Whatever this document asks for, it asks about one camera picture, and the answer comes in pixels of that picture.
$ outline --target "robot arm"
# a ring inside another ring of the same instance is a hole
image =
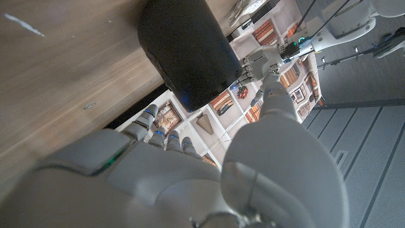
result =
[[[244,67],[243,74],[231,89],[262,80],[281,65],[312,51],[321,51],[367,34],[376,25],[374,16],[381,14],[393,17],[405,14],[405,1],[390,0],[386,4],[379,2],[336,0],[321,12],[321,18],[316,17],[309,21],[306,28],[289,37],[286,44],[259,47],[246,56],[240,62]],[[403,38],[397,38],[391,42],[390,47],[385,47],[383,54],[376,56],[381,58],[404,47]]]

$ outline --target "black container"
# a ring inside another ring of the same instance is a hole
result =
[[[201,108],[241,73],[204,0],[151,0],[138,32],[147,57],[188,111]]]

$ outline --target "shelf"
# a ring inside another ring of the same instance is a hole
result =
[[[203,111],[202,115],[207,115],[208,116],[208,120],[209,120],[209,122],[210,122],[210,124],[211,124],[211,126],[213,128],[214,134],[210,135],[203,128],[201,128],[197,124],[198,118],[195,118],[195,119],[191,120],[190,124],[196,130],[199,137],[201,137],[201,139],[205,142],[208,149],[210,149],[210,147],[212,147],[215,143],[217,143],[220,140],[220,137],[223,135],[223,130],[216,123],[214,117],[210,114],[210,112],[208,110]]]
[[[227,129],[242,114],[241,110],[236,104],[237,101],[235,101],[233,98],[231,99],[234,102],[234,105],[232,105],[222,116],[219,116],[217,114],[216,110],[212,107],[211,104],[209,105],[209,108],[211,108],[215,117],[220,121],[224,129]]]
[[[231,139],[233,139],[235,137],[236,133],[238,132],[238,130],[248,123],[249,122],[246,120],[246,118],[240,119],[237,123],[235,123],[235,125],[231,129],[229,129],[229,131],[228,131],[229,137]]]

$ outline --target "wood grain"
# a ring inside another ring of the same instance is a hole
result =
[[[38,159],[103,128],[163,83],[137,38],[145,2],[0,2],[0,199]],[[235,2],[208,1],[225,34]]]

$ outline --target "cable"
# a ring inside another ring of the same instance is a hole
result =
[[[316,32],[315,32],[312,36],[310,36],[309,38],[312,39],[314,36],[316,36],[316,35],[318,34],[318,32],[320,32],[320,31],[324,28],[324,26],[325,26],[327,23],[329,23],[330,20],[331,20],[334,16],[336,16],[336,14],[337,14],[341,9],[343,9],[343,7],[344,7],[347,3],[349,3],[349,1],[350,1],[350,0],[347,0],[340,8],[321,26],[321,28],[318,29],[318,31],[316,31]]]
[[[294,35],[295,33],[297,33],[298,28],[299,28],[299,27],[302,25],[302,23],[304,22],[304,19],[305,19],[306,16],[308,15],[309,11],[311,10],[311,8],[312,8],[312,6],[314,5],[315,2],[316,2],[316,0],[313,0],[312,3],[311,3],[311,5],[309,5],[309,8],[306,10],[306,12],[305,12],[304,16],[302,17],[301,21],[299,21],[298,26],[297,26],[296,30],[294,31],[293,35]]]

